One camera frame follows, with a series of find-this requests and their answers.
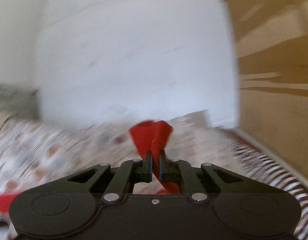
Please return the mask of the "metal bed headboard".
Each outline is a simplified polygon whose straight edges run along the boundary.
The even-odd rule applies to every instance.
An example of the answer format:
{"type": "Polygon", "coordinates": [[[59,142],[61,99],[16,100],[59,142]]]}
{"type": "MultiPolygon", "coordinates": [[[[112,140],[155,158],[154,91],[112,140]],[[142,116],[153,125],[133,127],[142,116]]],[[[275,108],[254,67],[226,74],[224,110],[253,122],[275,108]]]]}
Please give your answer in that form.
{"type": "Polygon", "coordinates": [[[19,119],[39,119],[38,89],[0,84],[0,114],[19,119]]]}

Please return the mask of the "red long-sleeved dress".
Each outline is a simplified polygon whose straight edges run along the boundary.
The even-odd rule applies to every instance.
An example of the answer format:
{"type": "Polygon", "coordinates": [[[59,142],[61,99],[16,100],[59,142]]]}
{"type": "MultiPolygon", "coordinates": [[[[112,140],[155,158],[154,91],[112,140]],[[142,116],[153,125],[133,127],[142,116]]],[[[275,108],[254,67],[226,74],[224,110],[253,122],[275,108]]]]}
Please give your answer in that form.
{"type": "Polygon", "coordinates": [[[177,185],[159,179],[159,152],[173,128],[146,120],[131,126],[109,123],[72,132],[35,122],[9,120],[0,128],[0,213],[20,193],[99,163],[117,167],[153,155],[155,184],[149,193],[176,193],[177,185]]]}

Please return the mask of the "wooden plywood wardrobe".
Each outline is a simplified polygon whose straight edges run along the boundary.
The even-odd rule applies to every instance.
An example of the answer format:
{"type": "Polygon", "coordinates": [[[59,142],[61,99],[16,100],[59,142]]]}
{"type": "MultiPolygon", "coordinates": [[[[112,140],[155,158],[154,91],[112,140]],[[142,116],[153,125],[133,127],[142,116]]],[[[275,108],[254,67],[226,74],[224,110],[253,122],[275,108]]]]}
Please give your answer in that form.
{"type": "Polygon", "coordinates": [[[308,0],[225,0],[240,74],[240,128],[308,160],[308,0]]]}

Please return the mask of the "striped black white pink sheet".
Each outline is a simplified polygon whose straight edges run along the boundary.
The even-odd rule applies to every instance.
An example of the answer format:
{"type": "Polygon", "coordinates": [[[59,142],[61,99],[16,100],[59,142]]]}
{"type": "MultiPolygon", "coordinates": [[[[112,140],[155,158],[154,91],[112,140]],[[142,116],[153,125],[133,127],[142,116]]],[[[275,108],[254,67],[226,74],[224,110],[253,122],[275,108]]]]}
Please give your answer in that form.
{"type": "Polygon", "coordinates": [[[225,133],[234,140],[232,150],[235,159],[247,177],[282,189],[298,200],[302,214],[294,235],[298,239],[308,239],[308,188],[295,174],[235,132],[225,130],[225,133]]]}

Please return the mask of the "patterned beige quilt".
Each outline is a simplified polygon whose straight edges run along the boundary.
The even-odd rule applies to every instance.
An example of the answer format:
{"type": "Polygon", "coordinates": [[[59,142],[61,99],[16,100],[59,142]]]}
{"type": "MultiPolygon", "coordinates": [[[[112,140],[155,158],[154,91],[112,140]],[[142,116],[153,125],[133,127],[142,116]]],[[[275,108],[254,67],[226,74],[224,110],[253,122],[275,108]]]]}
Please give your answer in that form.
{"type": "MultiPolygon", "coordinates": [[[[169,121],[166,145],[170,159],[199,167],[212,163],[240,175],[234,142],[207,125],[201,112],[169,121]]],[[[0,113],[0,195],[12,195],[84,170],[98,163],[117,167],[139,154],[129,135],[131,122],[109,122],[82,130],[63,129],[35,120],[0,113]]]]}

